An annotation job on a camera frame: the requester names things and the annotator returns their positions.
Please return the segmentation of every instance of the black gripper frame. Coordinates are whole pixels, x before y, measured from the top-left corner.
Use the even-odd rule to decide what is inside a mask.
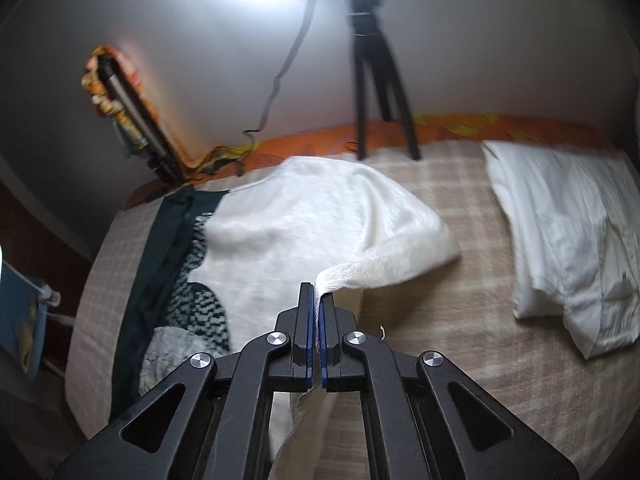
[[[322,387],[360,392],[372,480],[578,479],[571,462],[446,357],[354,338],[354,315],[331,294],[318,321]],[[240,353],[187,359],[54,480],[264,480],[273,393],[306,392],[313,357],[314,290],[303,283],[298,307],[280,313],[273,333]]]
[[[266,479],[273,393],[306,392],[312,383],[310,283],[273,333],[240,353],[187,359],[67,458],[54,480]]]
[[[568,459],[444,355],[396,352],[379,337],[350,336],[357,330],[325,294],[322,387],[360,392],[372,480],[578,480]]]

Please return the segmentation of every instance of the patterned fabric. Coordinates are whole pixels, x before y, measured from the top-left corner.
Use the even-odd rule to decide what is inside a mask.
[[[196,217],[191,248],[175,280],[164,325],[177,326],[200,336],[209,343],[215,355],[223,356],[230,352],[225,309],[212,290],[200,283],[189,282],[189,273],[200,266],[207,253],[204,224],[212,215],[205,213]]]
[[[414,116],[415,137],[418,144],[443,140],[512,140],[537,146],[570,144],[581,148],[613,150],[607,135],[597,128],[584,124],[568,123],[552,119],[518,117],[495,114],[439,114]],[[323,128],[303,134],[262,140],[255,151],[242,158],[245,171],[277,166],[288,156],[331,156],[356,150],[357,143],[352,124]],[[367,121],[367,150],[405,147],[404,130],[399,123]],[[212,178],[225,178],[238,174],[238,166],[229,164]],[[158,180],[135,190],[125,208],[145,201],[150,192],[160,189]]]
[[[437,349],[558,448],[588,478],[624,433],[640,399],[640,345],[584,361],[561,320],[519,322],[511,313],[513,253],[481,147],[437,142],[370,152],[365,160],[433,208],[453,230],[462,257],[398,286],[368,290],[360,327],[418,355]],[[354,160],[353,155],[339,158]],[[272,170],[207,182],[220,190]],[[76,318],[66,368],[68,403],[92,436],[108,420],[120,321],[159,202],[119,212],[102,245]],[[369,478],[357,394],[339,394],[316,478]]]

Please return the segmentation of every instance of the black cable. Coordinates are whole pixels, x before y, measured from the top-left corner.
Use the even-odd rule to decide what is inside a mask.
[[[247,137],[249,137],[249,139],[251,139],[251,142],[255,142],[255,137],[253,134],[257,134],[263,131],[264,127],[267,125],[267,121],[269,120],[269,112],[271,111],[271,105],[273,104],[273,101],[276,99],[277,95],[280,93],[280,80],[289,71],[289,68],[291,68],[293,61],[298,55],[300,46],[302,45],[302,42],[304,41],[306,34],[309,31],[309,27],[311,26],[311,20],[313,19],[315,9],[316,0],[306,0],[305,12],[302,16],[302,24],[300,25],[300,30],[298,31],[296,39],[293,41],[293,45],[291,45],[289,54],[287,54],[287,59],[285,59],[282,68],[273,79],[273,89],[271,90],[271,94],[267,98],[267,102],[264,104],[264,110],[262,111],[262,116],[260,117],[260,123],[255,130],[243,131],[243,133]]]

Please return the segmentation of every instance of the blue object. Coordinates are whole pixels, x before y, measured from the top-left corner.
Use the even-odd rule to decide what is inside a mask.
[[[315,311],[314,304],[316,294],[314,286],[309,287],[309,304],[306,310],[306,386],[311,388],[314,381],[314,325]]]
[[[326,332],[324,328],[324,305],[320,300],[320,307],[318,310],[318,336],[320,340],[320,378],[321,386],[326,388],[328,381],[328,373],[326,370]]]
[[[30,278],[36,286],[42,280]],[[11,354],[33,379],[40,367],[47,323],[47,305],[38,302],[38,291],[6,266],[0,278],[0,346]],[[25,355],[22,362],[21,350]]]

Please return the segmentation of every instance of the bed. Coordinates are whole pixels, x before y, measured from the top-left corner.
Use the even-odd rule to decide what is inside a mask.
[[[360,327],[378,334],[383,325],[388,342],[398,351],[443,352],[571,459],[582,478],[590,478],[638,410],[640,346],[585,361],[561,319],[514,319],[509,227],[492,192],[481,145],[475,141],[509,139],[610,150],[609,141],[592,128],[502,116],[418,118],[417,128],[421,161],[408,158],[393,126],[374,124],[364,162],[434,209],[456,235],[462,257],[402,285],[365,291]],[[211,180],[200,189],[254,182],[287,154],[300,151],[354,160],[348,153],[352,133],[351,127],[335,128],[265,142],[248,161],[246,174]],[[142,203],[116,215],[82,296],[66,368],[66,397],[89,437],[108,422],[118,333],[160,202]],[[316,478],[369,478],[355,394],[338,396]]]

